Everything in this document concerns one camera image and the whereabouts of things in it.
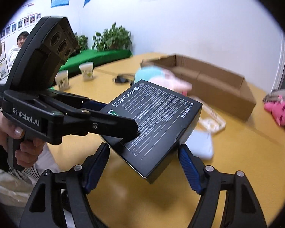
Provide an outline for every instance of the teal and pink plush toy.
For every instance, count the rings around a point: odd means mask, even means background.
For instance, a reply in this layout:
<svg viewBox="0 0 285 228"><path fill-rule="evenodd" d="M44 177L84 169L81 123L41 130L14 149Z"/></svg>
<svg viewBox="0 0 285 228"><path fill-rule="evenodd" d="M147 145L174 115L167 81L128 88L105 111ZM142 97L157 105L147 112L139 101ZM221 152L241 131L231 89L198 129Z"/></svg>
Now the teal and pink plush toy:
<svg viewBox="0 0 285 228"><path fill-rule="evenodd" d="M264 108L272 114L279 126L285 126L285 101L281 96L276 102L266 102Z"/></svg>
<svg viewBox="0 0 285 228"><path fill-rule="evenodd" d="M135 74L134 83L145 80L169 90L187 96L192 89L192 85L177 78L171 71L157 66L146 66L139 69Z"/></svg>

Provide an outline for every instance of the cardboard box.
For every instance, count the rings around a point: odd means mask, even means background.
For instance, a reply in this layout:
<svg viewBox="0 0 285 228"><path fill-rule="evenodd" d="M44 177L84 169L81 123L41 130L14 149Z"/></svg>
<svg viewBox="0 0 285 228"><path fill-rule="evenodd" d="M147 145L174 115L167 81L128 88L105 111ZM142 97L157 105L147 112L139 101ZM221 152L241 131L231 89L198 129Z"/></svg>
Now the cardboard box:
<svg viewBox="0 0 285 228"><path fill-rule="evenodd" d="M100 110L136 120L139 136L127 142L102 136L136 172L152 183L187 141L200 117L202 104L141 80Z"/></svg>
<svg viewBox="0 0 285 228"><path fill-rule="evenodd" d="M156 65L172 71L178 78L190 82L188 96L197 96L241 120L247 121L256 101L243 76L212 64L182 55L142 61L141 67Z"/></svg>

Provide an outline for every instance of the green tablecloth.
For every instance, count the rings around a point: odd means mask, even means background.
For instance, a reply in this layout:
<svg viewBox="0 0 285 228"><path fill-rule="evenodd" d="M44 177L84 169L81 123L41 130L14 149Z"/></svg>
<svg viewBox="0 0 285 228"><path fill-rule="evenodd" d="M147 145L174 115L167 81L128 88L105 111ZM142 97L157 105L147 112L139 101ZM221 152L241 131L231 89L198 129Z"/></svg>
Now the green tablecloth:
<svg viewBox="0 0 285 228"><path fill-rule="evenodd" d="M80 54L68 59L65 65L62 65L59 71L68 70L69 73L78 72L79 65L86 62L94 62L94 67L110 63L113 61L125 59L132 56L129 50L110 50L97 52L96 50L84 50Z"/></svg>

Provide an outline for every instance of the white cup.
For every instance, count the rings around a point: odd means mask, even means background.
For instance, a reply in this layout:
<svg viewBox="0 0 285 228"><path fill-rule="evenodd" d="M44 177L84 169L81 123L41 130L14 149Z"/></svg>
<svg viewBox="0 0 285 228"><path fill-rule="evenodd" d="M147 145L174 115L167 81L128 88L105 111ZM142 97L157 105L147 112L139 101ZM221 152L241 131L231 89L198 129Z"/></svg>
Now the white cup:
<svg viewBox="0 0 285 228"><path fill-rule="evenodd" d="M67 90L70 88L69 86L69 77L68 77L68 70L63 70L57 73L55 77L55 81L58 85L59 90Z"/></svg>
<svg viewBox="0 0 285 228"><path fill-rule="evenodd" d="M88 62L79 65L81 75L84 81L89 81L93 79L93 64L93 62Z"/></svg>

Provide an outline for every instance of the wooden tabletop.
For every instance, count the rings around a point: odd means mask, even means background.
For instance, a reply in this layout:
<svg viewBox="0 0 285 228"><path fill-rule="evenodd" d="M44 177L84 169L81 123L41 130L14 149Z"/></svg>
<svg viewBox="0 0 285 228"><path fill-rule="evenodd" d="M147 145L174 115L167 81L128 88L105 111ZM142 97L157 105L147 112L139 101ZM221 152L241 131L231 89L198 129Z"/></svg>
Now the wooden tabletop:
<svg viewBox="0 0 285 228"><path fill-rule="evenodd" d="M71 78L68 92L109 103L129 88L129 84L115 84L114 75L135 73L141 59L158 56L145 54L106 64L95 69L95 78L89 82L83 82L81 76ZM263 98L261 90L252 87L252 92ZM214 157L205 164L213 165L220 172L245 172L266 221L270 222L285 200L285 133L261 103L247 123L221 111L218 113L226 120L226 129L213 136ZM95 134L68 135L61 145L49 147L61 169L69 170L93 154L101 143L102 139ZM188 226L199 196L189 187L176 156L160 177L149 184L111 151L99 184L88 200L94 213L110 228L174 228ZM224 200L222 192L213 223L215 228L220 226Z"/></svg>

